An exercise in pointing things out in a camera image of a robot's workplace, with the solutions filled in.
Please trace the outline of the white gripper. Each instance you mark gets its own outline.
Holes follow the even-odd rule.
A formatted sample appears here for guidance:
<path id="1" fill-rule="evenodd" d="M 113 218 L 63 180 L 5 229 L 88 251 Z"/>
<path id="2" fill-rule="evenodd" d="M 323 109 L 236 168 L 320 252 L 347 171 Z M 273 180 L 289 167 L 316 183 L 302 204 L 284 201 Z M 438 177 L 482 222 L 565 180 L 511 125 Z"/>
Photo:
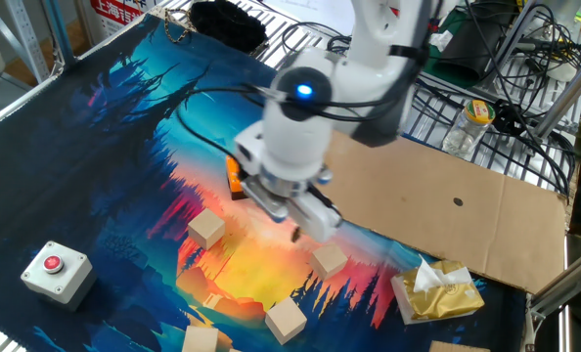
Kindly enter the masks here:
<path id="1" fill-rule="evenodd" d="M 236 158 L 246 173 L 241 181 L 244 193 L 276 223 L 287 218 L 296 223 L 291 242 L 297 242 L 302 231 L 316 242 L 327 241 L 342 223 L 342 217 L 315 184 L 321 176 L 330 181 L 332 172 L 323 166 L 316 176 L 304 181 L 288 181 L 275 176 L 264 168 L 262 132 L 263 123 L 258 121 L 234 140 Z"/>

